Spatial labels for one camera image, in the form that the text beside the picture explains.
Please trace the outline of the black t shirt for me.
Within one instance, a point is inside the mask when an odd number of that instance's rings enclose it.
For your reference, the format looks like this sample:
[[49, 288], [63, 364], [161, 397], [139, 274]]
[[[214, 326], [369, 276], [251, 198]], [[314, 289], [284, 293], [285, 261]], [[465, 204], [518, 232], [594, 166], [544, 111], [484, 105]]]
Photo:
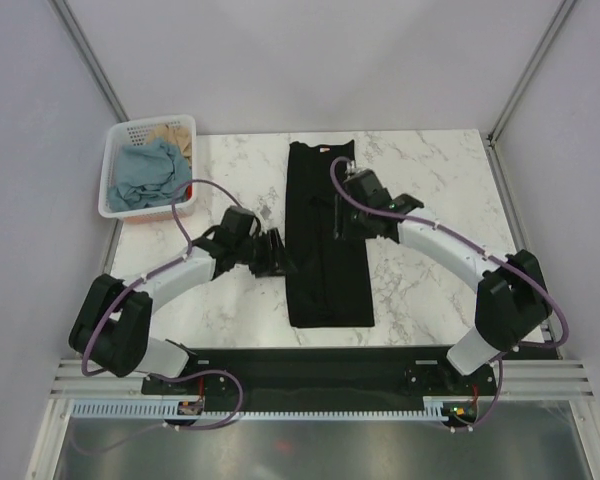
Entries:
[[352, 159], [355, 143], [289, 145], [285, 247], [297, 272], [286, 277], [290, 325], [295, 328], [370, 328], [375, 325], [366, 243], [334, 238], [330, 167]]

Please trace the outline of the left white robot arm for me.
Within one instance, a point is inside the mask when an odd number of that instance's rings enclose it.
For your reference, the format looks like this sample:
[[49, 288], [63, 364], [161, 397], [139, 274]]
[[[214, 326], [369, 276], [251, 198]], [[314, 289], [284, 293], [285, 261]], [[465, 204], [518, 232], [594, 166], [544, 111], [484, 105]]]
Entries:
[[178, 393], [199, 382], [183, 346], [150, 335], [152, 317], [162, 307], [238, 265], [256, 278], [297, 272], [279, 230], [261, 229], [250, 210], [232, 206], [218, 225], [186, 240], [182, 252], [134, 280], [98, 276], [90, 286], [69, 335], [69, 346], [82, 356], [86, 377], [111, 373], [119, 378], [141, 372], [165, 379]]

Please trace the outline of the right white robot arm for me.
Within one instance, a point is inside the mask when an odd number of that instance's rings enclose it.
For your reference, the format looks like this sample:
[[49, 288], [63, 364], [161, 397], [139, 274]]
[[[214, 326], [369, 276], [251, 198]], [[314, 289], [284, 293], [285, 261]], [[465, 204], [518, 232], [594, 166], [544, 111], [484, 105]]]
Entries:
[[441, 223], [419, 199], [392, 197], [370, 169], [330, 170], [337, 239], [381, 237], [414, 249], [462, 280], [476, 295], [474, 326], [438, 368], [447, 392], [463, 392], [474, 372], [518, 347], [555, 310], [538, 259], [527, 250], [498, 255]]

